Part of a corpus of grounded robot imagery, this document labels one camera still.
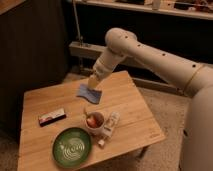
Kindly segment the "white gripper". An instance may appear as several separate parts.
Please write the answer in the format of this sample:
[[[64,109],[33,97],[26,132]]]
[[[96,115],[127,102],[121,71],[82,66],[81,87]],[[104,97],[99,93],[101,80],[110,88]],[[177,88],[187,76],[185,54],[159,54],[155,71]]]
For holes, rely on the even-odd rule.
[[[126,59],[126,55],[114,53],[109,48],[105,48],[103,53],[93,65],[93,75],[88,79],[88,88],[95,89],[100,81],[108,77],[118,64]]]

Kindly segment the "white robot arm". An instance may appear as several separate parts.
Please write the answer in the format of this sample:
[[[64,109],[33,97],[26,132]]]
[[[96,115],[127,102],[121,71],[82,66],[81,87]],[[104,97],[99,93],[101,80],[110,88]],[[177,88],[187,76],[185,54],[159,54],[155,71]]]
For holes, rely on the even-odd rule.
[[[191,98],[182,140],[180,171],[213,171],[213,68],[145,45],[134,33],[111,28],[93,65],[88,87],[95,88],[125,58],[132,57]]]

